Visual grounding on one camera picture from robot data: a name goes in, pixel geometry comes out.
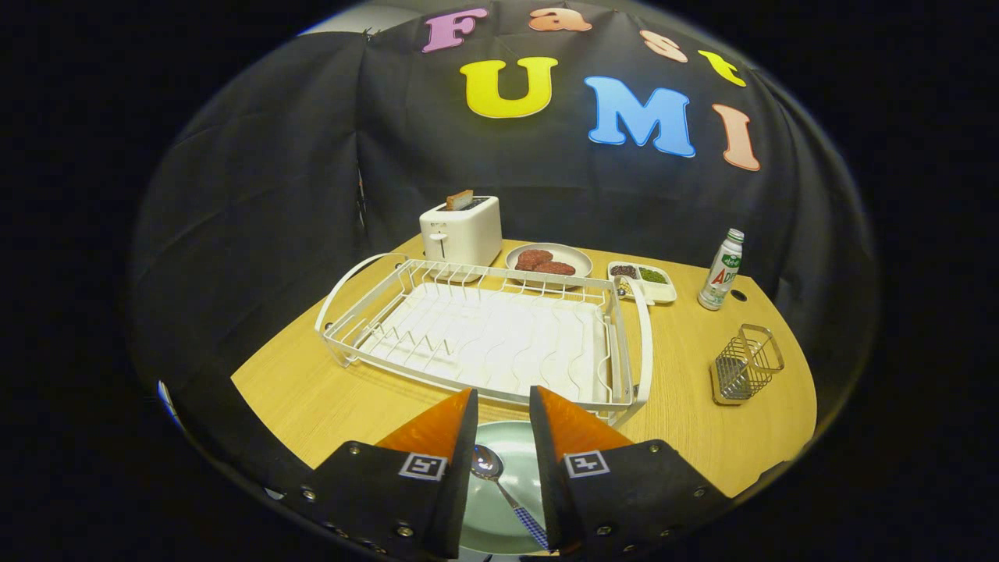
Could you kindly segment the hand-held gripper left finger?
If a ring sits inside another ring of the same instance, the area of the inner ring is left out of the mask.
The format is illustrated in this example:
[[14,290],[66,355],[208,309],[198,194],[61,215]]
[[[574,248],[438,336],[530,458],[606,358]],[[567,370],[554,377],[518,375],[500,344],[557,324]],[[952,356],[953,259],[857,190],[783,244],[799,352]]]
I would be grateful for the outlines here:
[[347,441],[300,484],[321,530],[393,560],[459,557],[478,393],[465,389],[374,445]]

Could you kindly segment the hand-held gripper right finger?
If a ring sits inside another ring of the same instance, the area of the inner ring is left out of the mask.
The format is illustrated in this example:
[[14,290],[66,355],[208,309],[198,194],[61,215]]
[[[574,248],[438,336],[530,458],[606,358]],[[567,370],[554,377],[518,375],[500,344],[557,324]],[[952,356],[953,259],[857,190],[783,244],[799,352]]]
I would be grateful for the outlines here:
[[667,442],[631,441],[545,387],[529,423],[547,545],[563,557],[645,557],[734,505]]

